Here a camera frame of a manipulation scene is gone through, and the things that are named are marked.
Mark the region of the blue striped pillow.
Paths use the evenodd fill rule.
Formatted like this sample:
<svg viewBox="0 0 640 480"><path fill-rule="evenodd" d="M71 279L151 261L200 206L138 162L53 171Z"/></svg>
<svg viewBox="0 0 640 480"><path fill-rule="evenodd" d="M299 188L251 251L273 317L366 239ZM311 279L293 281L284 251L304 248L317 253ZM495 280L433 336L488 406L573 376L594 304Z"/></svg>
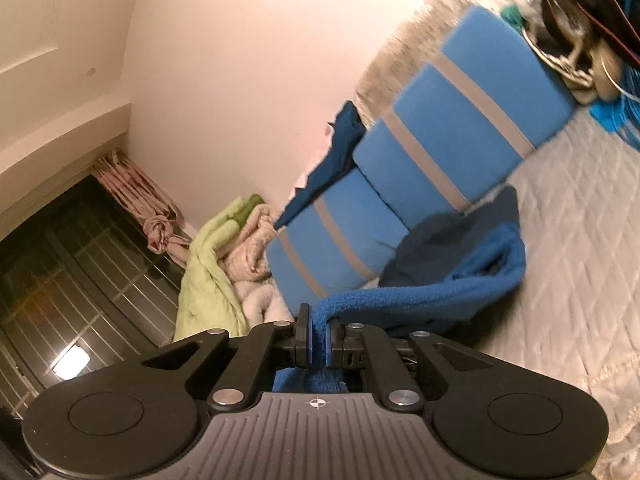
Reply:
<svg viewBox="0 0 640 480"><path fill-rule="evenodd" d="M473 6L354 151L407 228L465 211L570 119L575 101L511 26Z"/></svg>
<svg viewBox="0 0 640 480"><path fill-rule="evenodd" d="M267 247L292 313L375 280L408 230L357 169L331 185Z"/></svg>

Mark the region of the dark clutter pile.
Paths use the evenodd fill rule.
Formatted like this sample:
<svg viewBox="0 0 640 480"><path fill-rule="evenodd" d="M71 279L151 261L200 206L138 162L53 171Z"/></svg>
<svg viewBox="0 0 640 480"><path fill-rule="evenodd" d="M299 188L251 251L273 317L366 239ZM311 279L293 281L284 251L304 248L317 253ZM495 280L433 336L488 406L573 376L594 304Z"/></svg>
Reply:
<svg viewBox="0 0 640 480"><path fill-rule="evenodd" d="M639 0L513 0L521 34L576 101L639 101Z"/></svg>

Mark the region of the dark blue folded garment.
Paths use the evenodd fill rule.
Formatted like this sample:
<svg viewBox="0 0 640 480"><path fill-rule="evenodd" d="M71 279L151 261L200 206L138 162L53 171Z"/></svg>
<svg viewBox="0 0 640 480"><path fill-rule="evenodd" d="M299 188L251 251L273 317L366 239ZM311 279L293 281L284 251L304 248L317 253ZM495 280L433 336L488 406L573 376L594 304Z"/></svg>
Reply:
<svg viewBox="0 0 640 480"><path fill-rule="evenodd" d="M352 152L367 132L356 105L346 101L331 122L333 134L329 151L308 174L307 181L290 200L273 227L280 230L287 226L300 212L310 205L334 182L352 169Z"/></svg>

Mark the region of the beige knitted blanket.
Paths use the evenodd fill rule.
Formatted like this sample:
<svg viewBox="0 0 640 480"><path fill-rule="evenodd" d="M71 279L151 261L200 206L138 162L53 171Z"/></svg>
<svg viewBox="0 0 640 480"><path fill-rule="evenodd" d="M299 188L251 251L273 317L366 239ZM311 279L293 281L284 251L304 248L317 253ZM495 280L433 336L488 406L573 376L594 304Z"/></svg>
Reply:
<svg viewBox="0 0 640 480"><path fill-rule="evenodd" d="M266 249L277 236L273 223L278 215L273 206L255 206L238 236L222 250L219 263L231 283L260 282L270 277Z"/></svg>

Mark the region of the bright blue yarn tassel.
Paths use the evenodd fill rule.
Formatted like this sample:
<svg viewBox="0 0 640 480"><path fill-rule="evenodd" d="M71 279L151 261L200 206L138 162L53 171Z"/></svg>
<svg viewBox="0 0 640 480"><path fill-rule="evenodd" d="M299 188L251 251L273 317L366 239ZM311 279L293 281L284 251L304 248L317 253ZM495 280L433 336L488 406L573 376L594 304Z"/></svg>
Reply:
<svg viewBox="0 0 640 480"><path fill-rule="evenodd" d="M613 102L597 100L590 115L608 133L616 133L635 150L639 149L639 71L625 67L622 91Z"/></svg>

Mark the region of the blue fleece zip jacket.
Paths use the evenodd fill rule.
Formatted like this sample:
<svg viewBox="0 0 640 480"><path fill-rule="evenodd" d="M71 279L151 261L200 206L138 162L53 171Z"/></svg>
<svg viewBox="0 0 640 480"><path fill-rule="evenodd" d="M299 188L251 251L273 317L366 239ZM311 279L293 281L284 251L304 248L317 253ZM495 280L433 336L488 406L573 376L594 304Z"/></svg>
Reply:
<svg viewBox="0 0 640 480"><path fill-rule="evenodd" d="M329 367L334 318L378 326L398 338L416 330L445 335L516 289L525 270L513 186L464 216L434 214L401 241L378 287L340 292L311 308L310 367L279 370L273 391L346 391L342 372Z"/></svg>

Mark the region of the grey quilted bedspread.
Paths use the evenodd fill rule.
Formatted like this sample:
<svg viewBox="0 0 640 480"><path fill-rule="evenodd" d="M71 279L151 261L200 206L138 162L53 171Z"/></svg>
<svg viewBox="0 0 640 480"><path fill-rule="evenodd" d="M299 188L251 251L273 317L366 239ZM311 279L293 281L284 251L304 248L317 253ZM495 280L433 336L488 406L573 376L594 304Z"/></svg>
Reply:
<svg viewBox="0 0 640 480"><path fill-rule="evenodd" d="M590 393L608 416L599 479L639 475L639 153L578 110L506 180L526 272L477 349Z"/></svg>

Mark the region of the pink tied curtain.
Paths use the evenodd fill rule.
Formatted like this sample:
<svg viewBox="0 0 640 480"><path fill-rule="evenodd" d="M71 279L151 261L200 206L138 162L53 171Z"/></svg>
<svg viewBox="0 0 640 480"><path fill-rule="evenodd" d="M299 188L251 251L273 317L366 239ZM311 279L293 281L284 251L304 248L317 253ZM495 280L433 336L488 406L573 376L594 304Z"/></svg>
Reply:
<svg viewBox="0 0 640 480"><path fill-rule="evenodd" d="M99 157L91 174L142 229L150 252L167 256L180 268L189 258L190 238L182 232L176 204L121 150Z"/></svg>

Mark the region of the dark window with blinds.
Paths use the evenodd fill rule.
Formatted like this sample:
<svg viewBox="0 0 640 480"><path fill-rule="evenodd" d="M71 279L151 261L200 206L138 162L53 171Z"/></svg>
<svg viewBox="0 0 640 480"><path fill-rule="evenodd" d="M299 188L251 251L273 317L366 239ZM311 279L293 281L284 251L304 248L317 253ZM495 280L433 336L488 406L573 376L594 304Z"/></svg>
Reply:
<svg viewBox="0 0 640 480"><path fill-rule="evenodd" d="M1 243L1 406L170 344L183 270L93 177Z"/></svg>

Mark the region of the left blue striped pillow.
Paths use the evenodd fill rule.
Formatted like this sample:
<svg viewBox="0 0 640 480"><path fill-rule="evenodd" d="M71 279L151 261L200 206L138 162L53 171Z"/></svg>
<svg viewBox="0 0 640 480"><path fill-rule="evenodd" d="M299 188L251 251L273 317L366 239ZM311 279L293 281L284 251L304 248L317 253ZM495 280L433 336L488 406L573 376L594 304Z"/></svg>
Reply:
<svg viewBox="0 0 640 480"><path fill-rule="evenodd" d="M267 247L292 313L375 280L408 230L357 169L331 185Z"/></svg>

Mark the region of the light green blanket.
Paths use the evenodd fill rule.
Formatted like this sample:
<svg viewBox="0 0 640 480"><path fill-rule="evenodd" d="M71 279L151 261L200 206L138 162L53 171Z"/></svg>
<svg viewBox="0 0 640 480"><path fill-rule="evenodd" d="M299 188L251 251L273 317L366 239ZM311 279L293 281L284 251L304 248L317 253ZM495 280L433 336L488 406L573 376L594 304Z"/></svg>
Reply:
<svg viewBox="0 0 640 480"><path fill-rule="evenodd" d="M219 253L239 236L252 210L263 202L257 194L238 197L195 235L181 281L173 342L212 328L222 328L231 337L248 333L239 299L219 263Z"/></svg>

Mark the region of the right blue striped pillow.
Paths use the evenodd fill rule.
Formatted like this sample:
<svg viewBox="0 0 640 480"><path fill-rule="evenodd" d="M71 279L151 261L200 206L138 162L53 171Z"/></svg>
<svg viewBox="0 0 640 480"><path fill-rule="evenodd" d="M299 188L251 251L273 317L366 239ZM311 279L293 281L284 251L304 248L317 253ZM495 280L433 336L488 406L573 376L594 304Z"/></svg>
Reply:
<svg viewBox="0 0 640 480"><path fill-rule="evenodd" d="M473 6L354 151L407 228L465 211L570 119L575 101L511 26Z"/></svg>

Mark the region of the white puffy comforter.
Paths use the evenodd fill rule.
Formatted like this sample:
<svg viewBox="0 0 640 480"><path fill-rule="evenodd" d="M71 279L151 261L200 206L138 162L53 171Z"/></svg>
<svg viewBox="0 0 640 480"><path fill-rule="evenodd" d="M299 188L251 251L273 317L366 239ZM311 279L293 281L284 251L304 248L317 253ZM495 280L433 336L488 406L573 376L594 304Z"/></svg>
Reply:
<svg viewBox="0 0 640 480"><path fill-rule="evenodd" d="M242 337L257 325L273 322L294 322L272 278L261 282L238 281L232 285L238 306L235 309L233 337Z"/></svg>

